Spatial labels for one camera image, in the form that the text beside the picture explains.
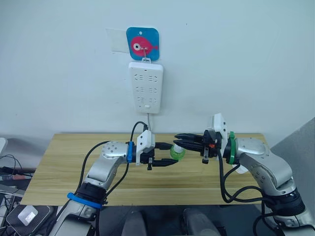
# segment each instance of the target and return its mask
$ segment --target wooden table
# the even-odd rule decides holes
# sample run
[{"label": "wooden table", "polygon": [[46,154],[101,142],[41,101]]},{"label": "wooden table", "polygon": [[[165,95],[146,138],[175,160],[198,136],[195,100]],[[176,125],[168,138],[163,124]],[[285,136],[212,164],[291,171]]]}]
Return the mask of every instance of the wooden table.
[{"label": "wooden table", "polygon": [[[101,141],[129,140],[129,134],[55,134],[34,177],[22,199],[25,205],[63,205],[68,192],[74,192],[86,153]],[[265,142],[261,134],[237,134],[236,137],[253,137]],[[174,134],[156,134],[156,142],[172,143]],[[97,148],[87,161],[85,171],[99,157]],[[156,151],[156,159],[168,158],[169,151]],[[201,163],[197,152],[186,150],[184,158],[175,165],[153,167],[131,163],[122,183],[108,197],[109,206],[119,205],[216,205],[226,204],[221,199],[219,162],[215,158],[208,165]],[[113,183],[123,175],[126,165],[121,165]],[[231,166],[224,162],[224,171]],[[232,194],[241,187],[255,185],[249,172],[233,173],[226,182]],[[245,191],[240,198],[259,197],[254,190]]]}]

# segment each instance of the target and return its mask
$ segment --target gray panel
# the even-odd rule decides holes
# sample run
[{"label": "gray panel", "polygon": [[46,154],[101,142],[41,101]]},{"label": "gray panel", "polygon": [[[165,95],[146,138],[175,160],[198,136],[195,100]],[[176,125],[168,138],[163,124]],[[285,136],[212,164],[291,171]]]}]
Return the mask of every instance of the gray panel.
[{"label": "gray panel", "polygon": [[271,148],[286,160],[305,205],[315,217],[315,118]]},{"label": "gray panel", "polygon": [[56,236],[87,236],[90,230],[91,224],[75,219],[66,219],[59,228]]}]

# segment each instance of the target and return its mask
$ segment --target white cable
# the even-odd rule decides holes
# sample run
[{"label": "white cable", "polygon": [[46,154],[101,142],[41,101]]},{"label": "white cable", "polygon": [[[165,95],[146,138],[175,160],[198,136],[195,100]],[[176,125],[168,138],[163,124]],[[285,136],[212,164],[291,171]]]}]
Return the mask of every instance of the white cable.
[{"label": "white cable", "polygon": [[151,131],[151,125],[150,125],[150,114],[147,113],[147,118],[148,118],[148,128]]}]

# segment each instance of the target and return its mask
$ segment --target power strip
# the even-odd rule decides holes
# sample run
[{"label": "power strip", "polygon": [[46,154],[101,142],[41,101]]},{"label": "power strip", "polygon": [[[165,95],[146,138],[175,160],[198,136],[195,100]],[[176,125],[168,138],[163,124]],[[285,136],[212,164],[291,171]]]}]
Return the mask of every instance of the power strip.
[{"label": "power strip", "polygon": [[163,66],[130,62],[135,109],[142,113],[159,113],[162,95]]}]

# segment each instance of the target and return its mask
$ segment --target hook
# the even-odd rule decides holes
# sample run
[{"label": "hook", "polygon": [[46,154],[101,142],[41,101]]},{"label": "hook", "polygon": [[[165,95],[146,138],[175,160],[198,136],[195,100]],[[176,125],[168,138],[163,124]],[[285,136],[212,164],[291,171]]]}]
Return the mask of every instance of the hook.
[{"label": "hook", "polygon": [[147,54],[146,54],[147,48],[141,48],[141,49],[143,50],[144,59],[147,59]]}]

